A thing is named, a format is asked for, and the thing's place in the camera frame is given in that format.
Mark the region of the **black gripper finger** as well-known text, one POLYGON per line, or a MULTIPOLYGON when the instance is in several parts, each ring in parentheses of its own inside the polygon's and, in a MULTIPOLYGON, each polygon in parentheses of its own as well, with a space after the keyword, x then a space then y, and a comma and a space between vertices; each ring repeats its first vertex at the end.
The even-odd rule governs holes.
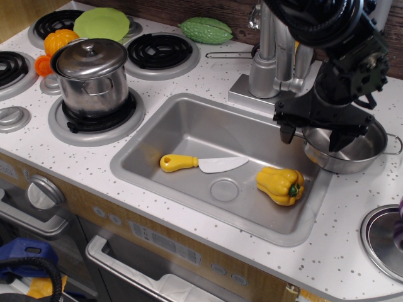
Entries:
POLYGON ((285 144, 290 144, 295 136, 296 128, 292 125, 282 124, 280 126, 280 138, 285 144))
POLYGON ((358 135, 357 127, 342 127, 331 132, 329 151, 338 152, 348 146, 358 135))

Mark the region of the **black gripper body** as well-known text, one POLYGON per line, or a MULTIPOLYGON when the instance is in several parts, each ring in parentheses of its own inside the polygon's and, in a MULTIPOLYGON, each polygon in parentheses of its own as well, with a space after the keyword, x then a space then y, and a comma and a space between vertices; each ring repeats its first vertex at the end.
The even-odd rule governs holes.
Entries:
POLYGON ((302 96, 277 101, 274 120, 281 126, 323 128, 341 135, 364 135, 375 117, 352 103, 332 104, 334 93, 315 83, 302 96))

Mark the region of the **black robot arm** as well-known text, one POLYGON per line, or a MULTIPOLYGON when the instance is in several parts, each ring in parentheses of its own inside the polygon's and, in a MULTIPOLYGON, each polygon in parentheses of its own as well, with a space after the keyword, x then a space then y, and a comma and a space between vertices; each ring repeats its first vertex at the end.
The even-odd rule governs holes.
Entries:
POLYGON ((274 121, 283 143, 297 128, 331 131, 329 150, 339 151, 365 135, 375 118, 372 92, 387 83, 388 45, 368 15, 375 1, 267 1, 272 13, 301 45, 327 54, 313 88, 277 101, 274 121))

